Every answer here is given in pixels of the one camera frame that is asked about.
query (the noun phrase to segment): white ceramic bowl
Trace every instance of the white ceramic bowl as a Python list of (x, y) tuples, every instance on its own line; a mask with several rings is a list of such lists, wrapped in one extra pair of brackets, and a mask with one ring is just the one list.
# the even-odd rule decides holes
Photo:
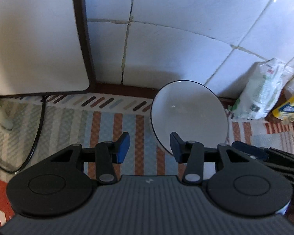
[(189, 80), (161, 88), (150, 118), (158, 145), (170, 154), (171, 132), (177, 132), (183, 141), (195, 140), (213, 148), (225, 143), (228, 135), (228, 120), (219, 99), (205, 86)]

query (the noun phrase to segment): ribbed gray surface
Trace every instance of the ribbed gray surface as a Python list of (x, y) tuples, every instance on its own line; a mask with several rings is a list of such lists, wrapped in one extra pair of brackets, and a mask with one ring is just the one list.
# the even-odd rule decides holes
[(199, 187), (176, 176), (123, 176), (99, 187), (81, 209), (65, 217), (33, 220), (16, 215), (0, 228), (6, 235), (213, 234), (285, 235), (294, 227), (283, 216), (244, 219), (212, 206)]

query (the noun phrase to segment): bowl rim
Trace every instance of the bowl rim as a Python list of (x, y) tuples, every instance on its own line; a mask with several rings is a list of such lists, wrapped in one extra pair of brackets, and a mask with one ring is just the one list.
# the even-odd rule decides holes
[[(153, 125), (153, 122), (152, 122), (152, 108), (153, 108), (153, 104), (154, 104), (154, 101), (155, 101), (157, 95), (160, 93), (160, 91), (161, 91), (163, 88), (165, 88), (167, 85), (170, 85), (170, 84), (175, 83), (175, 82), (180, 82), (180, 81), (193, 82), (193, 83), (199, 84), (199, 85), (201, 85), (201, 86), (207, 88), (205, 85), (200, 84), (200, 83), (198, 83), (198, 82), (196, 82), (196, 81), (192, 81), (192, 80), (175, 80), (175, 81), (172, 81), (172, 82), (169, 82), (169, 83), (165, 84), (162, 88), (160, 88), (159, 91), (158, 91), (158, 93), (156, 94), (156, 96), (155, 96), (154, 99), (152, 100), (151, 108), (150, 108), (150, 122), (151, 122), (152, 130), (153, 130), (153, 132), (154, 132), (154, 135), (155, 135), (155, 137), (156, 137), (158, 143), (159, 143), (159, 144), (163, 147), (163, 149), (165, 149), (165, 150), (167, 151), (167, 153), (170, 154), (171, 156), (173, 156), (173, 153), (170, 153), (170, 152), (166, 149), (166, 147), (161, 143), (161, 141), (159, 140), (159, 138), (158, 138), (158, 136), (157, 136), (157, 134), (156, 134), (156, 132), (155, 132), (155, 130), (154, 130), (154, 125)], [(219, 101), (219, 103), (221, 104), (221, 106), (222, 106), (222, 108), (223, 108), (223, 111), (224, 111), (225, 117), (227, 118), (227, 114), (226, 114), (226, 112), (225, 112), (225, 108), (223, 107), (223, 105), (222, 105), (221, 101), (219, 100), (219, 98), (216, 96), (216, 94), (215, 94), (213, 91), (211, 91), (209, 88), (207, 88), (207, 89), (208, 89), (208, 90), (209, 90), (209, 91), (210, 91), (210, 92), (211, 92), (211, 93), (217, 98), (217, 100)], [(227, 129), (227, 137), (228, 137), (228, 136), (229, 136), (229, 122), (228, 122), (228, 120), (227, 120), (227, 124), (228, 124), (228, 129)]]

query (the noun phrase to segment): plastic bag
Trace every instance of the plastic bag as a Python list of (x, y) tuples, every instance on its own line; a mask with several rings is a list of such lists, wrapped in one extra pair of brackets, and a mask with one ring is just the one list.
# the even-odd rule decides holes
[(279, 99), (294, 70), (277, 59), (256, 65), (232, 112), (236, 117), (260, 119), (267, 116)]

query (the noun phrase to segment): rug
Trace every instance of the rug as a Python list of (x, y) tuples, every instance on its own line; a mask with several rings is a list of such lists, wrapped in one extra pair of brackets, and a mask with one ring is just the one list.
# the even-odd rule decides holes
[[(13, 119), (12, 132), (0, 132), (0, 159), (8, 169), (20, 166), (31, 148), (40, 118), (40, 99), (0, 99), (3, 109)], [(185, 165), (176, 163), (173, 156), (160, 150), (151, 133), (151, 103), (151, 99), (94, 93), (49, 96), (41, 137), (28, 167), (70, 144), (80, 143), (85, 148), (94, 147), (101, 141), (115, 141), (122, 132), (128, 132), (129, 151), (121, 165), (114, 165), (118, 177), (123, 174), (181, 177)], [(281, 146), (281, 150), (294, 154), (292, 126), (272, 125), (264, 120), (231, 118), (230, 112), (226, 112), (229, 120), (228, 144), (235, 140), (262, 147), (275, 144), (275, 147)], [(95, 164), (86, 163), (84, 172), (94, 179)], [(0, 171), (0, 181), (6, 183), (12, 177), (13, 175)], [(6, 220), (12, 215), (10, 209), (0, 211)]]

